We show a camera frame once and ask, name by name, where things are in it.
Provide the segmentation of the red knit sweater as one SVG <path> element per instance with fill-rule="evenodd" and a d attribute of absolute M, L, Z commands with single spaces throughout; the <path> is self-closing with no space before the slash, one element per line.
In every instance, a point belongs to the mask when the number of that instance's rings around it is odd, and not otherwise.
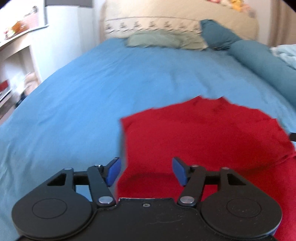
<path fill-rule="evenodd" d="M 229 167 L 274 198 L 283 212 L 275 234 L 295 240 L 295 146 L 277 120 L 224 98 L 195 97 L 121 119 L 127 167 L 118 197 L 178 198 L 172 159 L 209 171 Z"/>

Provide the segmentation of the light blue duvet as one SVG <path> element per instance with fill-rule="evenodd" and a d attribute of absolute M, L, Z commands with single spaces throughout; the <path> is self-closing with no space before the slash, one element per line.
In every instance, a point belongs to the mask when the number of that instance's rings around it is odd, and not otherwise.
<path fill-rule="evenodd" d="M 296 69 L 296 44 L 278 45 L 270 48 L 271 53 L 284 61 L 288 66 Z"/>

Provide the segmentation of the teal bolster pillow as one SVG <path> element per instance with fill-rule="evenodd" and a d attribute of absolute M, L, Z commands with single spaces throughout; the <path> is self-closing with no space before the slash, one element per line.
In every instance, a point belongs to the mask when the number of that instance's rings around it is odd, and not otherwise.
<path fill-rule="evenodd" d="M 230 46 L 229 54 L 295 106 L 295 69 L 274 56 L 267 45 L 257 41 L 240 40 Z"/>

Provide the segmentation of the blue bed sheet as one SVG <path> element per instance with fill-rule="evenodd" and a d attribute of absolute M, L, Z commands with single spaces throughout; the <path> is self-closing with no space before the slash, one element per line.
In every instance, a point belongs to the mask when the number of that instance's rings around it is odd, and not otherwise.
<path fill-rule="evenodd" d="M 122 117 L 199 95 L 260 109 L 295 131 L 295 107 L 228 51 L 110 39 L 56 71 L 1 125 L 1 240 L 18 238 L 11 209 L 38 184 L 121 153 Z"/>

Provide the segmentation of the beige curtain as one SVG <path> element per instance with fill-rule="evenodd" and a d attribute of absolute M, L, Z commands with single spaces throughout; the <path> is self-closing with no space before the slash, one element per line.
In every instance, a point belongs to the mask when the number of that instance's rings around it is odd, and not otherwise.
<path fill-rule="evenodd" d="M 295 44 L 295 10 L 285 1 L 271 1 L 268 45 Z"/>

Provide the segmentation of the dark teal pillow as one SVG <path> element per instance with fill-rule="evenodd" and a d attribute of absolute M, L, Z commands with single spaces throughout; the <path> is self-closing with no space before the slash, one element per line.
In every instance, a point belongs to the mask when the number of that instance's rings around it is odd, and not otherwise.
<path fill-rule="evenodd" d="M 237 41 L 242 40 L 230 29 L 223 27 L 213 20 L 201 20 L 202 37 L 209 48 L 213 50 L 227 50 Z"/>

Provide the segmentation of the white shelf unit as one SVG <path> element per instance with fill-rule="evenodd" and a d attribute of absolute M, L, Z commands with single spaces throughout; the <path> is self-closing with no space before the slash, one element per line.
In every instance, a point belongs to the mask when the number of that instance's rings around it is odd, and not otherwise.
<path fill-rule="evenodd" d="M 28 95 L 26 89 L 42 82 L 37 55 L 33 51 L 33 34 L 48 27 L 44 3 L 41 6 L 34 4 L 19 21 L 24 21 L 30 28 L 20 34 L 10 29 L 1 42 L 1 123 Z"/>

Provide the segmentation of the yellow plush toy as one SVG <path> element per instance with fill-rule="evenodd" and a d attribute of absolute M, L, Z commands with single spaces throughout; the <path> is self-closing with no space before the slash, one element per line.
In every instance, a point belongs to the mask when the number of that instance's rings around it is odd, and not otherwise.
<path fill-rule="evenodd" d="M 241 12 L 244 6 L 244 0 L 229 0 L 232 9 Z"/>

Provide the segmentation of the green embroidered pillow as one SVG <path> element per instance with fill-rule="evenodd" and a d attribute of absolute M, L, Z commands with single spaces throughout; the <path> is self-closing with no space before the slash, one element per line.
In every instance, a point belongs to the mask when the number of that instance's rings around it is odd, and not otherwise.
<path fill-rule="evenodd" d="M 198 20 L 156 16 L 113 18 L 104 21 L 103 33 L 106 39 L 125 39 L 128 47 L 208 48 Z"/>

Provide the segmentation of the white wardrobe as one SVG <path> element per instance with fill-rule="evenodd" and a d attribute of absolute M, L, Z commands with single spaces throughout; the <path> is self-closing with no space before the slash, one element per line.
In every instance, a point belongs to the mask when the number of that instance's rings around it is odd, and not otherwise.
<path fill-rule="evenodd" d="M 46 75 L 50 76 L 99 44 L 104 1 L 45 1 L 48 23 Z"/>

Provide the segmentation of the beige quilted headboard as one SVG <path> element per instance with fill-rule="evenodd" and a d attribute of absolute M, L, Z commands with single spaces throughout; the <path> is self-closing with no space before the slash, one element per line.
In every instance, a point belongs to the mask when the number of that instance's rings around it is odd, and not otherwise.
<path fill-rule="evenodd" d="M 100 13 L 99 36 L 127 38 L 142 30 L 201 33 L 200 22 L 214 20 L 246 40 L 257 40 L 255 18 L 210 1 L 106 1 Z"/>

